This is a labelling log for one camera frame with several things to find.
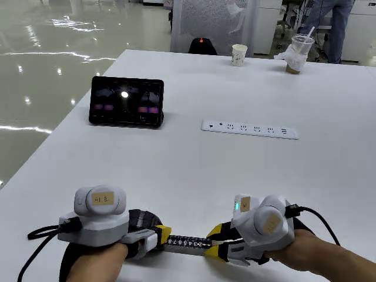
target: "gray partition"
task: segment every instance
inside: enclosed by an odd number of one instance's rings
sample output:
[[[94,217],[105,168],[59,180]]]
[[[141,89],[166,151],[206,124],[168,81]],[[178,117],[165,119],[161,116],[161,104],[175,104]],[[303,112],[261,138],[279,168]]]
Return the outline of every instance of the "gray partition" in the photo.
[[[174,0],[171,51],[188,53],[194,38],[209,38],[218,55],[231,55],[235,43],[253,56],[260,0]]]

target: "plastic cup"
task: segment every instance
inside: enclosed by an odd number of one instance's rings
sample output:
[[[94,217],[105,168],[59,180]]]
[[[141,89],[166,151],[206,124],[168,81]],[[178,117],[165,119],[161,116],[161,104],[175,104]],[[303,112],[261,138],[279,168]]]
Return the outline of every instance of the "plastic cup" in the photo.
[[[307,56],[308,53],[310,52],[313,43],[315,40],[311,37],[309,37],[306,34],[297,34],[295,35],[292,39],[291,46],[293,47],[294,51],[303,56]],[[297,75],[300,73],[300,71],[295,70],[291,68],[288,64],[286,67],[286,72],[292,73],[294,75]]]
[[[235,44],[233,45],[233,66],[243,66],[244,58],[246,57],[248,47],[246,45]]]

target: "person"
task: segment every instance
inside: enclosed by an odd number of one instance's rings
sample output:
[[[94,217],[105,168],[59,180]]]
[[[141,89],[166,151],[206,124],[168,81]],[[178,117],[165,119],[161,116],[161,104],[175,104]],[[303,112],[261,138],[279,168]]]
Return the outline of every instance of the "person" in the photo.
[[[67,282],[114,282],[128,254],[126,245],[80,257],[72,266]],[[295,230],[294,242],[266,256],[298,271],[310,271],[331,282],[376,281],[376,264],[340,246],[325,242],[306,230]]]
[[[318,27],[320,21],[333,12],[332,28],[330,32],[328,62],[340,63],[342,56],[345,29],[348,17],[354,5],[354,0],[312,0],[311,13],[303,23],[300,33],[308,34],[311,28]]]

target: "white cabinet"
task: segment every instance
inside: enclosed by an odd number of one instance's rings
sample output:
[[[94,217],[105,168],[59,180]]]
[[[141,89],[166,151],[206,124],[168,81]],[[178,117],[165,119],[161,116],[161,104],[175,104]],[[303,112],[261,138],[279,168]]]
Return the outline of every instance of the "white cabinet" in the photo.
[[[342,60],[362,60],[375,38],[376,0],[356,0],[348,19]]]
[[[254,53],[270,53],[281,6],[282,0],[260,0],[254,41]]]

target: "measuring tape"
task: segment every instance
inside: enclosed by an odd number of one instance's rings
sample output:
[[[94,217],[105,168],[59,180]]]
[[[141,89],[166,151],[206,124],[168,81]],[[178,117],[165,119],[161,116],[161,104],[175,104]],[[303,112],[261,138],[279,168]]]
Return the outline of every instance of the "measuring tape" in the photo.
[[[164,244],[164,250],[169,253],[203,256],[213,243],[213,240],[207,238],[170,235]]]

